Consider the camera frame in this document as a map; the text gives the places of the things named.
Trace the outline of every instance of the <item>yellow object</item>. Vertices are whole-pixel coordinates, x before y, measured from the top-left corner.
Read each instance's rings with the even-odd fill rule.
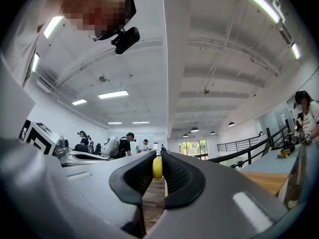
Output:
[[[163,164],[161,158],[157,157],[153,160],[153,177],[154,179],[161,179],[163,176]]]

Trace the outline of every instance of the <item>black metal railing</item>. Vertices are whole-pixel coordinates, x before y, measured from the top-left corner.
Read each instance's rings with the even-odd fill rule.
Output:
[[[241,140],[241,141],[234,141],[228,143],[221,143],[217,145],[218,151],[240,151],[247,149],[251,146],[254,146],[259,140],[259,136],[255,136],[253,138]]]
[[[291,138],[289,136],[289,133],[290,133],[290,128],[289,128],[289,124],[288,124],[288,120],[286,120],[286,126],[283,127],[282,129],[280,129],[277,133],[273,134],[272,136],[270,136],[270,132],[269,132],[269,129],[267,129],[267,135],[268,135],[268,138],[255,144],[254,146],[251,146],[251,147],[248,147],[244,150],[240,150],[236,153],[232,153],[232,154],[229,154],[229,155],[226,155],[226,156],[221,156],[221,157],[217,157],[217,158],[211,158],[209,159],[208,161],[211,161],[211,162],[215,162],[215,163],[219,163],[219,162],[222,162],[222,161],[226,161],[226,160],[229,160],[229,159],[232,159],[232,158],[235,158],[235,157],[239,157],[245,153],[248,154],[248,159],[244,160],[244,161],[241,161],[237,164],[233,164],[231,165],[231,167],[235,167],[237,165],[241,165],[245,162],[248,161],[248,164],[251,164],[251,160],[255,157],[257,157],[258,155],[262,154],[262,155],[265,155],[269,148],[271,148],[272,150],[274,149],[277,149],[281,144],[283,144],[281,147],[284,147],[285,145],[287,144],[291,144]],[[265,148],[263,148],[262,151],[258,152],[257,154],[255,154],[254,156],[251,156],[251,151],[254,150],[254,149],[257,149],[258,147],[262,146],[266,144]]]

